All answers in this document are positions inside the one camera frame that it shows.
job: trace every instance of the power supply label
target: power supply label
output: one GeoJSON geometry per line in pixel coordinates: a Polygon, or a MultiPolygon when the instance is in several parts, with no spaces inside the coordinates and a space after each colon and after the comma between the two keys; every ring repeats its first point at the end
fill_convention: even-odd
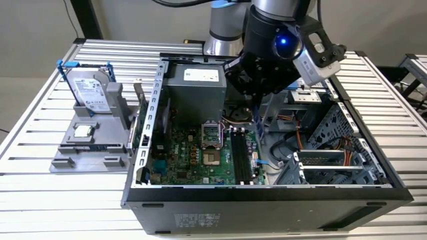
{"type": "Polygon", "coordinates": [[[176,213],[175,222],[179,228],[213,228],[219,226],[220,213],[176,213]]]}
{"type": "Polygon", "coordinates": [[[94,113],[108,112],[109,106],[101,83],[93,78],[74,80],[78,96],[84,101],[84,106],[94,113]]]}
{"type": "Polygon", "coordinates": [[[219,82],[219,71],[215,69],[192,69],[184,71],[184,81],[219,82]]]}

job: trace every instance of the open computer tower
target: open computer tower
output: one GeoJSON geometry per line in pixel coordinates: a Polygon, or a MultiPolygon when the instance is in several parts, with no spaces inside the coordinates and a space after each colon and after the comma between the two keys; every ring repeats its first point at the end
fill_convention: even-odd
{"type": "Polygon", "coordinates": [[[264,96],[252,122],[229,59],[160,55],[121,201],[145,232],[348,231],[408,203],[336,77],[264,96]]]}

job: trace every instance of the motherboard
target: motherboard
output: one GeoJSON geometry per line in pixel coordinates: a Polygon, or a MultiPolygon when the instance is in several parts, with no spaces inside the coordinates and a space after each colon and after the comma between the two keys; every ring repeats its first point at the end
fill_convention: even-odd
{"type": "Polygon", "coordinates": [[[255,132],[207,123],[201,128],[171,129],[165,159],[155,159],[151,184],[239,185],[264,184],[263,165],[257,164],[255,132]]]}

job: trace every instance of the ram slot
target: ram slot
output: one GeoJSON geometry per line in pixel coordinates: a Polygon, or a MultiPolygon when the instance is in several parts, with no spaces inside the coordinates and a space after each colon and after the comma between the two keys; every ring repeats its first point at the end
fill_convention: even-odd
{"type": "Polygon", "coordinates": [[[244,130],[233,130],[231,132],[231,152],[233,162],[235,182],[240,184],[249,184],[251,178],[251,165],[248,159],[247,139],[244,130]]]}

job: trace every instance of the slotted aluminum surface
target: slotted aluminum surface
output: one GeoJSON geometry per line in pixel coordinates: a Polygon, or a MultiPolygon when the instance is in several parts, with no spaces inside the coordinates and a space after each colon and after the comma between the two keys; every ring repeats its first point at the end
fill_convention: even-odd
{"type": "Polygon", "coordinates": [[[399,67],[407,68],[419,82],[427,87],[427,55],[408,54],[399,67]]]}
{"type": "MultiPolygon", "coordinates": [[[[129,104],[136,104],[132,82],[141,79],[149,97],[159,52],[200,54],[201,46],[88,40],[72,46],[64,60],[86,64],[110,61],[117,82],[124,84],[122,95],[129,104]]],[[[348,233],[175,238],[427,239],[425,123],[420,123],[396,97],[367,58],[349,52],[337,78],[415,201],[348,233]]],[[[132,211],[120,208],[125,172],[49,173],[57,144],[73,116],[72,105],[73,97],[54,71],[0,145],[0,173],[4,173],[0,176],[0,239],[157,239],[145,235],[132,211]]]]}

